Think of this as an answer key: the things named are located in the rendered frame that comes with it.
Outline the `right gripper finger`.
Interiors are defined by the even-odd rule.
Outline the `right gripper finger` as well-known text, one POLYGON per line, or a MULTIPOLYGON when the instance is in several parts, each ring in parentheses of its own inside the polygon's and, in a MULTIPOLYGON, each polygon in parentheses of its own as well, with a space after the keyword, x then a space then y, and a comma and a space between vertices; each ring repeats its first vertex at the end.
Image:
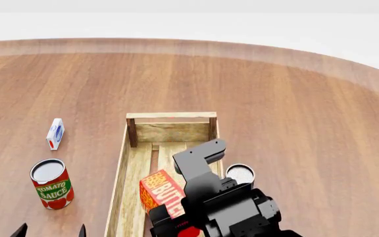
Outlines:
POLYGON ((212 172, 210 164, 219 162, 225 155, 226 142, 214 139, 196 145, 172 156, 175 170, 182 175, 186 184, 191 180, 212 172))
POLYGON ((166 205, 160 205, 150 210, 149 218, 153 225, 150 229, 152 237, 178 237, 180 232, 190 227, 186 215, 173 219, 169 215, 166 205))

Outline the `red butter box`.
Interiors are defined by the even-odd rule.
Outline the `red butter box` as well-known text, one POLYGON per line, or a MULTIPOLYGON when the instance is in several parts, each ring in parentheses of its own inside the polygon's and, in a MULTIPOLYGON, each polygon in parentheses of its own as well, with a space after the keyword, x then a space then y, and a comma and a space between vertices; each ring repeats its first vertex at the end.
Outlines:
POLYGON ((185 214, 181 200, 186 196, 183 189, 163 169, 139 182, 139 196, 143 210, 149 211, 165 205, 172 219, 185 214))

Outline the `wooden tray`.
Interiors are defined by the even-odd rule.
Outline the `wooden tray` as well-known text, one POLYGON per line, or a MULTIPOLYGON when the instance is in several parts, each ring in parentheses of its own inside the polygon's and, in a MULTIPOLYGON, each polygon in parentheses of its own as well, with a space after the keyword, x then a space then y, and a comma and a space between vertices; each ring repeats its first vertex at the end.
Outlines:
POLYGON ((140 180, 163 169, 184 185, 172 156, 218 137, 216 112, 128 113, 104 237, 144 237, 140 180))

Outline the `small dark can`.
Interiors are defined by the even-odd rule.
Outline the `small dark can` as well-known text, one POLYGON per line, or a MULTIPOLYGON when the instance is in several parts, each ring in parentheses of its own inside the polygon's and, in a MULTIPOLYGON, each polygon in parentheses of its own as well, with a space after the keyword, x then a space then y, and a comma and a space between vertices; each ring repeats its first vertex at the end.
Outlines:
POLYGON ((255 172, 248 165, 236 163, 226 169, 226 177, 234 179, 238 184, 253 185, 255 181, 255 172))

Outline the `tomato sauce can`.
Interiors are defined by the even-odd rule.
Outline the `tomato sauce can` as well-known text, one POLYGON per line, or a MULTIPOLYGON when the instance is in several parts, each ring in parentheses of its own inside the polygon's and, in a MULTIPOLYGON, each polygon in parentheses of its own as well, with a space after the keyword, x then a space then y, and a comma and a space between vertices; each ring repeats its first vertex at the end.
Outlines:
POLYGON ((63 209, 74 199, 70 177, 60 159, 39 161, 30 170, 30 178, 46 209, 63 209))

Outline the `white blue carton box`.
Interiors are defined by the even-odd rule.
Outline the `white blue carton box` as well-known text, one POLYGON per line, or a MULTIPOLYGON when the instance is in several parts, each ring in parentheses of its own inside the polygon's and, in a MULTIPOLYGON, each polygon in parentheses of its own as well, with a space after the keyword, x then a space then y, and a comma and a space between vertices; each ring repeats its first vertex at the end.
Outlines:
POLYGON ((61 118, 55 118, 47 133, 46 141, 50 150, 57 150, 64 134, 64 124, 61 118))

